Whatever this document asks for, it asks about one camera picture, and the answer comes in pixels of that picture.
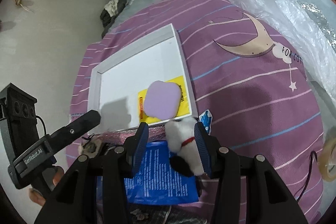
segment stuffed dog toy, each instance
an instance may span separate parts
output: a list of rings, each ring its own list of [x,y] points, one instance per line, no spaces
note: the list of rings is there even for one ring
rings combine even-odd
[[[204,173],[194,136],[196,122],[195,118],[186,117],[179,122],[170,121],[165,124],[169,151],[176,154],[169,159],[170,165],[186,177]]]

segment white tray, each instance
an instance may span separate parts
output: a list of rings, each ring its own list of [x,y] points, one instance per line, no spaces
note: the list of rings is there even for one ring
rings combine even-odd
[[[180,39],[172,24],[141,37],[111,55],[91,73],[88,111],[99,111],[101,123],[90,133],[137,128],[138,92],[147,89],[154,81],[168,81],[181,75],[187,90],[189,114],[174,119],[190,115],[198,117]]]

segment red collar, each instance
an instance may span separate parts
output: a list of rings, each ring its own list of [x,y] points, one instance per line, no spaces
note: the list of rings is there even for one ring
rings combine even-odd
[[[186,146],[188,143],[191,143],[193,140],[195,139],[195,137],[191,137],[187,140],[185,140],[182,144],[181,144],[181,148]]]

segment lavender sponge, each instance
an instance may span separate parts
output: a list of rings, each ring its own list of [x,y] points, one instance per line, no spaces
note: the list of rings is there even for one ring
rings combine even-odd
[[[147,89],[143,110],[160,120],[174,118],[179,110],[181,89],[178,84],[155,81]]]

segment blue bag with white text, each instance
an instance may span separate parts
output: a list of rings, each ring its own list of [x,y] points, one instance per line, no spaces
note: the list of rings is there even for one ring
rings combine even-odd
[[[198,201],[196,178],[185,177],[172,169],[172,155],[166,141],[148,143],[139,172],[125,179],[130,203],[147,205],[176,205]],[[101,178],[97,180],[97,202],[102,199]]]

